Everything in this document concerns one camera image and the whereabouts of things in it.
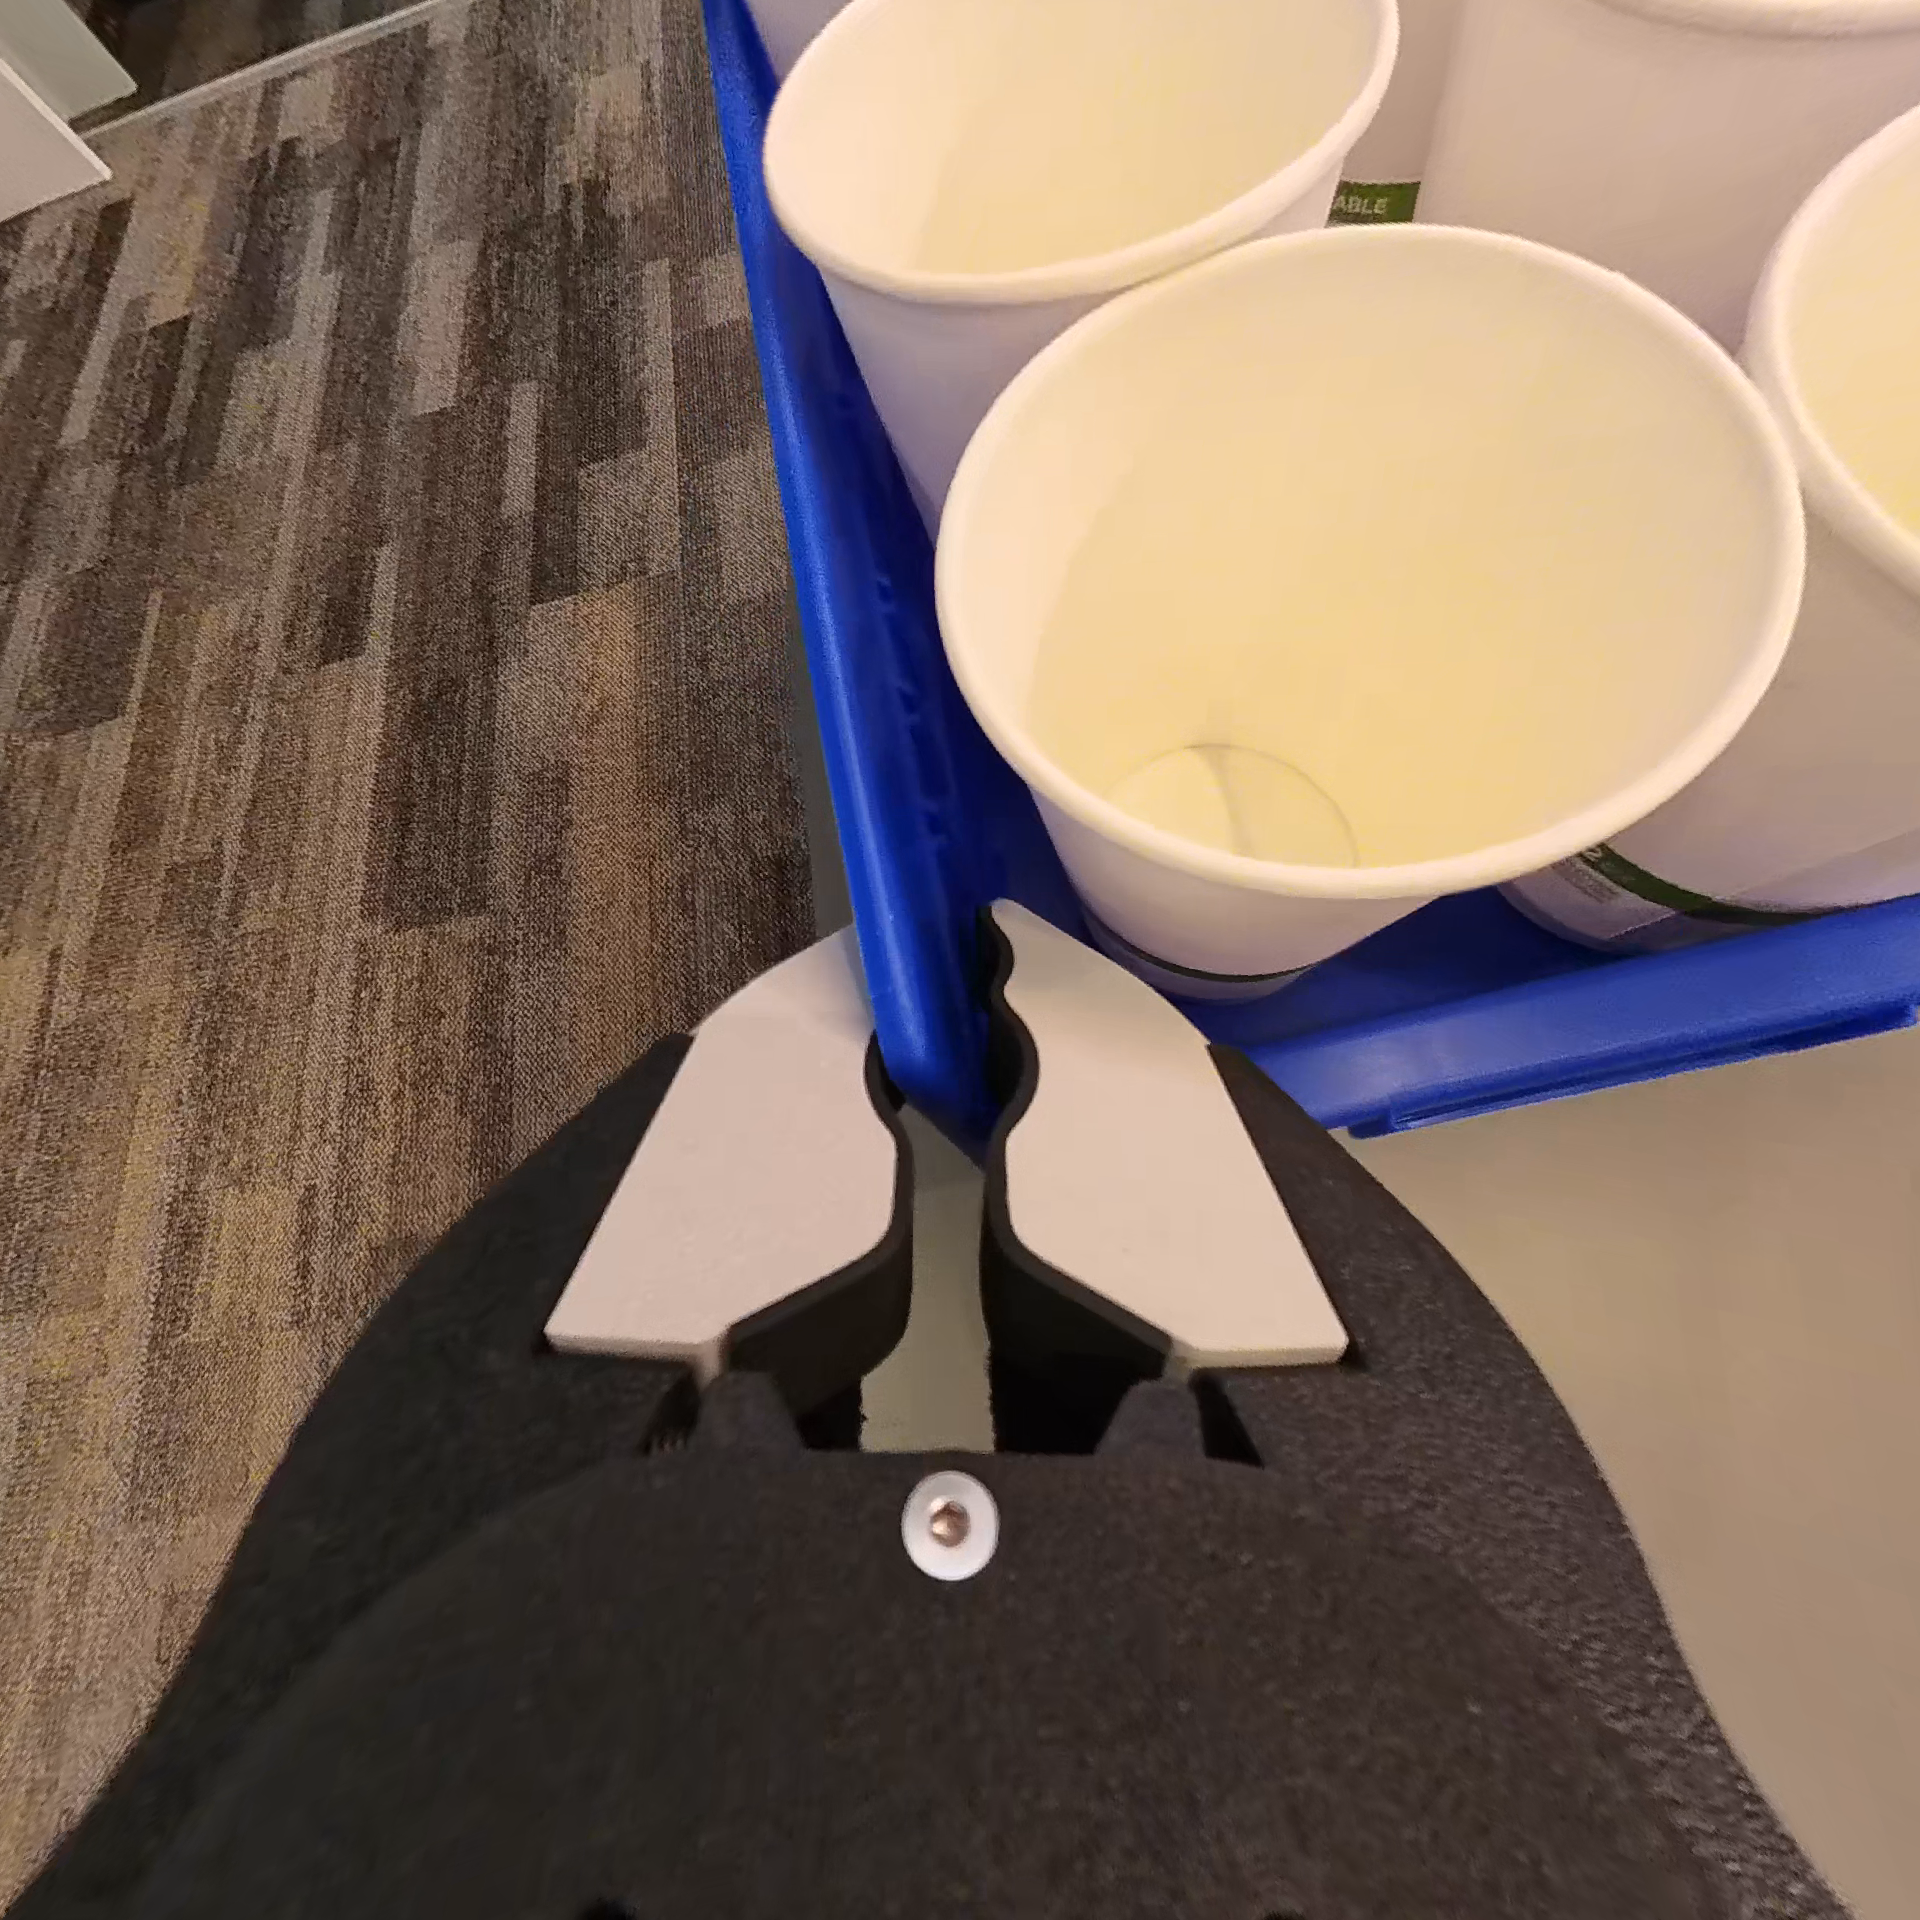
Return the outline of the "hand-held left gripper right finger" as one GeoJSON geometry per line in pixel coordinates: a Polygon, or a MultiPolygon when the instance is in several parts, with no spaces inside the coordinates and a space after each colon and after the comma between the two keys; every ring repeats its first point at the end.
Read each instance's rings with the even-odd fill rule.
{"type": "Polygon", "coordinates": [[[1124,1372],[1330,1367],[1348,1333],[1211,1038],[1150,981],[996,896],[991,1341],[1124,1372]]]}

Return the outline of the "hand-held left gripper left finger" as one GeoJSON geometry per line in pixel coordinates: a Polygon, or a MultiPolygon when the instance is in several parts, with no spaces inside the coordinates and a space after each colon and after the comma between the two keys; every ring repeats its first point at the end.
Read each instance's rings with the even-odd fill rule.
{"type": "Polygon", "coordinates": [[[912,1306],[916,1159],[853,927],[684,1044],[547,1341],[684,1372],[874,1372],[912,1306]]]}

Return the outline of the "blue plastic bin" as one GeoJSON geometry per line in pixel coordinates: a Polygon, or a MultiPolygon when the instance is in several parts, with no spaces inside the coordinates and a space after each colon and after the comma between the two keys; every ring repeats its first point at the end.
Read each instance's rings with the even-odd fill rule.
{"type": "MultiPolygon", "coordinates": [[[[978,1146],[996,1118],[978,912],[1018,896],[1069,934],[1086,922],[1029,791],[949,675],[921,504],[822,275],[765,204],[774,72],[754,17],[713,0],[703,19],[876,1052],[912,1106],[978,1146]]],[[[1914,896],[1607,957],[1482,890],[1279,994],[1184,1011],[1326,1126],[1390,1137],[1906,1028],[1914,961],[1914,896]]]]}

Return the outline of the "stack of white paper cups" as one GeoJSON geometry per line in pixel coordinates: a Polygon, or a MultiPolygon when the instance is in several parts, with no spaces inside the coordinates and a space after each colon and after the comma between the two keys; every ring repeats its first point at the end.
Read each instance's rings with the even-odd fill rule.
{"type": "Polygon", "coordinates": [[[1694,781],[1806,599],[1792,451],[1680,312],[1490,230],[1134,288],[946,495],[949,671],[1092,946],[1251,998],[1694,781]]]}

